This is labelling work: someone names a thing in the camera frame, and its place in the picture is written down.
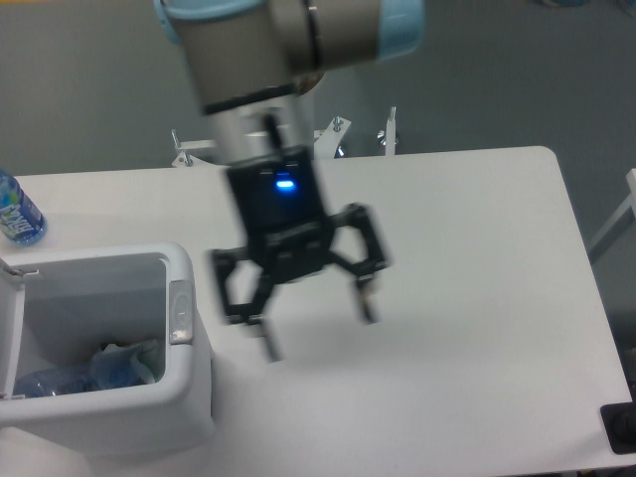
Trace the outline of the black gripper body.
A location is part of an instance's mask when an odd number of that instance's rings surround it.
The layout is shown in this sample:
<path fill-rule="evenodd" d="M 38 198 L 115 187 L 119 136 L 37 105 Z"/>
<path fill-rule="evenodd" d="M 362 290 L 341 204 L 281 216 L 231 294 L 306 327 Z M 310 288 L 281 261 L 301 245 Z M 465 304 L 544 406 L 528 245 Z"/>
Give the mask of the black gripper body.
<path fill-rule="evenodd" d="M 276 284 L 328 263 L 335 227 L 305 147 L 236 163 L 226 171 L 246 235 L 247 256 Z"/>

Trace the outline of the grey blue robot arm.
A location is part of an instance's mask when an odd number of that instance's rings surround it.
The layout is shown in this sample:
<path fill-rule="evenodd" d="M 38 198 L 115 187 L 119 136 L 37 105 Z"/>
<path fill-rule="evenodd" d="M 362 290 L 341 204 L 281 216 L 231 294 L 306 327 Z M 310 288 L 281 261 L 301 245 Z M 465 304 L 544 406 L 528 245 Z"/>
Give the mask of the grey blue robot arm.
<path fill-rule="evenodd" d="M 279 353 L 264 316 L 275 289 L 336 265 L 353 277 L 363 319 L 389 262 L 370 208 L 329 214 L 298 82 L 412 53 L 420 1 L 158 1 L 166 36 L 183 51 L 210 119 L 245 241 L 215 249 L 211 267 L 228 323 L 253 327 Z"/>

